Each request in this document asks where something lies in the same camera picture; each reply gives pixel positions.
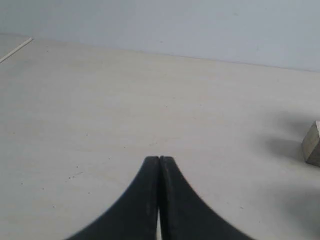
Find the white tabletop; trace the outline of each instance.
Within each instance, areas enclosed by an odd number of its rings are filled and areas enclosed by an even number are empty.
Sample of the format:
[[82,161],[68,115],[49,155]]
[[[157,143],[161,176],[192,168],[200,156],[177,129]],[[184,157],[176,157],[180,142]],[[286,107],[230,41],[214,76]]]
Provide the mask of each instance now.
[[0,33],[0,63],[31,41],[29,36]]
[[63,239],[145,156],[257,240],[320,236],[320,73],[34,40],[0,64],[0,239]]

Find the white wall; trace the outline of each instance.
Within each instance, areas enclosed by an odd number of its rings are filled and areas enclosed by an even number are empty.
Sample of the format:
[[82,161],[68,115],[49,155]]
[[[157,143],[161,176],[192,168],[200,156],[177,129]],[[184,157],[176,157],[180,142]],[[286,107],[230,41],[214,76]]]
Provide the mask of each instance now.
[[320,71],[319,0],[0,0],[0,32]]

